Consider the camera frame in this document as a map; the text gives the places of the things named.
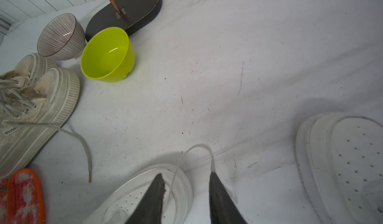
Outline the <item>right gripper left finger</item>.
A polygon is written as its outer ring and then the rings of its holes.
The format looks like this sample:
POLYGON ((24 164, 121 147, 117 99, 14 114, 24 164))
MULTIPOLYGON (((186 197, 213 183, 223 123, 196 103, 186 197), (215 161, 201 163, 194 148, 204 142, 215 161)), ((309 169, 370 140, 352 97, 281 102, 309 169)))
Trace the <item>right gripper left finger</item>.
POLYGON ((143 199, 125 224, 160 224, 164 194, 165 181, 162 174, 157 174, 143 199))

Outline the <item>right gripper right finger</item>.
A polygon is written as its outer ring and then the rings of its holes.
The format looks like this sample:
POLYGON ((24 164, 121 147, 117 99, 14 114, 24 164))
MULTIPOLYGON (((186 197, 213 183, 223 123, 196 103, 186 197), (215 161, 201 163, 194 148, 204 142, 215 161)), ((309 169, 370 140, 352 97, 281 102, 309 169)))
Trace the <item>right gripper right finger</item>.
POLYGON ((247 224, 215 172, 209 179, 209 207, 212 224, 247 224))

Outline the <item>red insole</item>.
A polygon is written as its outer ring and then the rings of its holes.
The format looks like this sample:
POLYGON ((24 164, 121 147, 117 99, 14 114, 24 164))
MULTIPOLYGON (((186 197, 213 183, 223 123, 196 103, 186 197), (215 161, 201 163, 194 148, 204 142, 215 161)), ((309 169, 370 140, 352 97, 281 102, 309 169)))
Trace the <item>red insole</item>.
POLYGON ((7 223, 7 184, 8 179, 1 179, 0 189, 0 220, 1 224, 7 223))
POLYGON ((7 224, 44 224, 40 181, 31 169, 14 174, 7 183, 7 224))

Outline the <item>beige lace sneaker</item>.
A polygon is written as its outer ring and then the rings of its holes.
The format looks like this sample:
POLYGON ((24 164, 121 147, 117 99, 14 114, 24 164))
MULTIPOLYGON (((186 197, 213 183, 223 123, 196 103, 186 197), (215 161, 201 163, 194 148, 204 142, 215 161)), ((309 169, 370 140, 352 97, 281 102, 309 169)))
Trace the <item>beige lace sneaker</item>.
POLYGON ((44 73, 56 67, 55 60, 43 57, 38 53, 30 53, 13 70, 1 75, 1 89, 23 88, 34 84, 44 73))
POLYGON ((52 68, 29 85, 1 86, 1 178, 24 169, 58 131, 79 140, 88 175, 92 157, 85 140, 62 129, 80 95, 80 79, 67 68, 52 68))

